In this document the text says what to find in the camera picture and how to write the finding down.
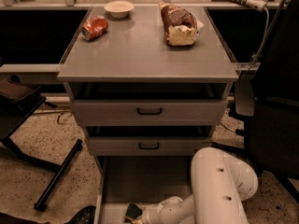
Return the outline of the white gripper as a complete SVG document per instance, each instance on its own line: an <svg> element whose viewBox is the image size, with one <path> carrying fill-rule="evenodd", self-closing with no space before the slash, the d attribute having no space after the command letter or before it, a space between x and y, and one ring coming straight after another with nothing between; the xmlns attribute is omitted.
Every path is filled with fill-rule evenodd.
<svg viewBox="0 0 299 224"><path fill-rule="evenodd" d="M179 224L178 210L183 200L178 196L170 197L146 208L142 218L132 220L132 224Z"/></svg>

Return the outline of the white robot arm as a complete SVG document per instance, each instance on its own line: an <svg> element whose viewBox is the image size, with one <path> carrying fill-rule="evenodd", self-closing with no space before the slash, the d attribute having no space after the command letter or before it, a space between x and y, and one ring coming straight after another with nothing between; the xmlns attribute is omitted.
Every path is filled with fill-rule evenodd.
<svg viewBox="0 0 299 224"><path fill-rule="evenodd" d="M255 171L214 147L197 151L191 164L192 194L147 207L133 224L249 224L242 202L258 189Z"/></svg>

